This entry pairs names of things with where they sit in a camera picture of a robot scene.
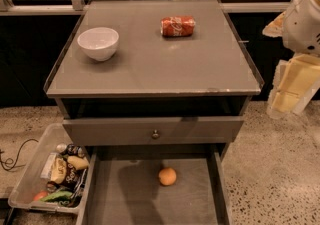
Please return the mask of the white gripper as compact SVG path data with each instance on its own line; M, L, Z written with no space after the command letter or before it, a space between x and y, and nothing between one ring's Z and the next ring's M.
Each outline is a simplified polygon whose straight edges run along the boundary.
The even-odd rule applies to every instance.
M267 114L280 119L301 114L320 89L320 6L318 0L293 0L286 12L264 27L262 34L281 37L296 53L276 66Z

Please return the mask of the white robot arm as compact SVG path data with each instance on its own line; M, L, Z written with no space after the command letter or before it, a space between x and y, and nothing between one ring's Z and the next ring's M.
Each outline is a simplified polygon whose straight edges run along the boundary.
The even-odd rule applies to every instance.
M281 37L283 45L294 52L291 59L280 60L276 66L267 114L274 119L300 114L319 90L320 0L292 0L262 34Z

